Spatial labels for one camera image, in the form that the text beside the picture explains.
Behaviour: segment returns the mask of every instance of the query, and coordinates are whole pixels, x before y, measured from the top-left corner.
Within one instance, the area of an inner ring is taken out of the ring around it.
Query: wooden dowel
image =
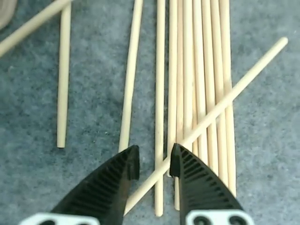
[[[57,100],[57,147],[66,146],[68,119],[68,83],[70,67],[71,3],[61,12],[60,18],[60,62]]]
[[[219,3],[220,3],[224,93],[227,94],[232,89],[230,5],[229,5],[229,0],[220,0]],[[236,163],[235,163],[234,120],[233,120],[232,104],[230,104],[225,109],[225,118],[226,118],[228,186],[232,194],[236,196]]]
[[[191,134],[185,138],[181,145],[187,146],[195,141],[200,134],[213,122],[224,109],[256,78],[257,75],[271,62],[271,60],[286,46],[288,39],[282,37],[270,50],[243,76],[243,78],[227,93],[224,98],[205,116]],[[170,157],[167,157],[148,179],[128,198],[124,215],[126,215],[153,185],[170,168]]]
[[[215,93],[216,103],[222,100],[224,96],[223,82],[223,62],[221,46],[221,27],[219,1],[210,0],[211,23],[212,23],[212,42],[215,74]],[[228,167],[227,167],[227,143],[226,143],[226,121],[225,112],[222,112],[217,120],[217,147],[219,162],[219,178],[228,186]]]
[[[176,142],[183,140],[183,0],[178,0]],[[174,206],[180,209],[179,179],[175,177]]]
[[[193,129],[193,2],[183,1],[183,135]],[[187,146],[192,151],[192,143]]]
[[[164,160],[164,80],[165,80],[165,0],[157,0],[156,94],[155,94],[155,168]],[[164,213],[163,174],[155,184],[155,215]]]
[[[204,48],[204,77],[205,77],[205,96],[206,111],[209,113],[215,106],[215,81],[214,81],[214,63],[212,50],[211,33],[211,14],[210,0],[202,1],[202,26],[203,26],[203,48]],[[209,166],[213,172],[218,175],[218,143],[216,122],[207,128],[208,159]]]
[[[177,0],[169,3],[169,90],[168,90],[168,134],[167,154],[171,155],[176,142],[176,90],[177,90]]]
[[[196,96],[196,88],[195,88],[195,83],[194,83],[194,85],[193,85],[193,129],[195,129],[198,124],[197,114],[198,114],[197,113],[197,96]],[[193,154],[197,157],[199,157],[199,149],[198,148],[199,147],[198,147],[198,138],[197,138],[193,142]]]
[[[143,0],[135,0],[133,16],[132,16],[132,24],[131,24],[130,41],[129,41],[129,51],[127,57],[127,69],[126,69],[126,78],[125,78],[126,80],[125,80],[123,113],[122,113],[121,131],[120,131],[119,152],[128,148],[128,144],[129,144],[131,107],[132,107],[132,98],[133,98],[133,92],[135,86],[136,58],[137,58],[137,50],[139,46],[142,11],[143,11]]]
[[[194,57],[195,57],[195,87],[197,118],[201,121],[206,116],[204,56],[203,56],[203,30],[201,2],[193,1],[193,25],[194,25]],[[206,130],[198,138],[198,156],[208,165],[207,132]]]
[[[20,43],[29,34],[43,25],[51,17],[59,13],[67,4],[73,0],[55,0],[33,18],[24,23],[20,28],[0,42],[0,57],[8,52],[11,48]]]

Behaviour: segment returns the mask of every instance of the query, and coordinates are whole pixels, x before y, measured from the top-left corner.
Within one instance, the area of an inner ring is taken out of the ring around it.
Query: bamboo skewer
[[[170,1],[169,13],[169,93],[167,154],[171,155],[176,142],[176,90],[177,90],[177,0]]]
[[[218,103],[219,101],[222,100],[224,96],[219,1],[210,0],[210,7],[211,7],[211,21],[212,21],[215,93],[216,93],[216,103]],[[218,118],[217,146],[218,146],[219,178],[223,181],[223,183],[226,186],[228,186],[225,112],[221,113]]]
[[[198,136],[213,122],[224,109],[232,104],[232,101],[257,77],[257,75],[271,62],[271,60],[286,46],[288,39],[282,37],[269,49],[265,55],[244,75],[244,77],[228,92],[224,98],[205,116],[190,135],[180,142],[187,146],[198,138]],[[161,166],[157,168],[148,179],[128,198],[125,207],[126,215],[139,200],[151,189],[151,187],[170,168],[170,157],[167,157]]]
[[[165,80],[165,0],[157,1],[156,94],[155,94],[155,168],[164,160],[164,80]],[[155,215],[164,213],[163,174],[155,184]]]
[[[230,17],[229,17],[230,7],[229,7],[229,0],[219,0],[219,3],[220,3],[224,93],[227,94],[232,89]],[[234,121],[233,121],[232,104],[230,104],[225,109],[225,118],[226,118],[228,186],[232,194],[236,196],[235,141],[234,141]]]
[[[183,1],[183,135],[193,129],[193,2]],[[192,143],[187,146],[192,151]]]
[[[125,150],[128,147],[128,143],[129,143],[131,107],[132,107],[132,98],[133,98],[134,85],[135,85],[136,58],[137,58],[137,50],[139,46],[142,11],[143,11],[143,0],[135,0],[133,16],[132,16],[132,24],[131,24],[130,41],[129,41],[129,51],[128,51],[128,58],[127,58],[119,152]]]
[[[183,0],[178,0],[176,142],[183,140]],[[174,182],[174,206],[180,209],[179,179]]]
[[[68,83],[70,67],[71,3],[61,12],[60,19],[60,65],[57,101],[57,147],[66,145],[68,118]]]
[[[209,113],[215,106],[215,81],[213,67],[212,33],[210,0],[202,1],[202,25],[203,25],[203,48],[204,48],[204,77],[206,111]],[[207,128],[208,159],[209,166],[218,175],[218,143],[216,122],[212,121]]]
[[[73,0],[55,0],[33,18],[24,23],[20,28],[0,42],[0,57],[24,40],[29,34],[34,32],[51,17],[59,13],[72,1]]]
[[[194,58],[195,58],[195,87],[197,103],[197,119],[201,121],[206,115],[204,57],[203,57],[203,30],[201,2],[193,1],[193,24],[194,24]],[[198,156],[208,165],[207,132],[204,131],[198,138]]]

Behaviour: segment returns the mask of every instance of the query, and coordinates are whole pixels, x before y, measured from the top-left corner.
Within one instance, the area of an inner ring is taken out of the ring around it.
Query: ribbed grip texture
[[[242,210],[220,178],[179,144],[172,150],[170,174],[179,177],[181,225],[185,224],[185,217],[191,210]]]
[[[131,146],[82,180],[52,210],[91,216],[101,225],[121,225],[131,180],[139,179],[139,149]]]

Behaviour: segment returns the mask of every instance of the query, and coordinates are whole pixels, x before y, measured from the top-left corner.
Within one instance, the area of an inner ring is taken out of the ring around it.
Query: blue-gray carpet
[[[0,40],[50,2],[20,0]],[[117,153],[132,10],[133,0],[73,3],[64,150],[55,147],[59,16],[0,59],[0,224],[50,210]],[[234,102],[238,199],[257,224],[300,221],[299,10],[298,0],[231,0],[234,84],[281,36],[290,39]],[[130,135],[141,150],[140,183],[154,167],[155,42],[156,1],[145,0]],[[151,190],[124,224],[179,225],[171,179],[161,218]]]

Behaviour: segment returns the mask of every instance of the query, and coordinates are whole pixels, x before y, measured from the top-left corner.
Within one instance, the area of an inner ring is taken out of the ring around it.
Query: black plier jaw
[[[254,225],[220,178],[179,144],[171,153],[170,175],[179,178],[180,225]]]
[[[134,145],[89,174],[50,213],[35,214],[20,225],[121,225],[131,181],[139,175]]]

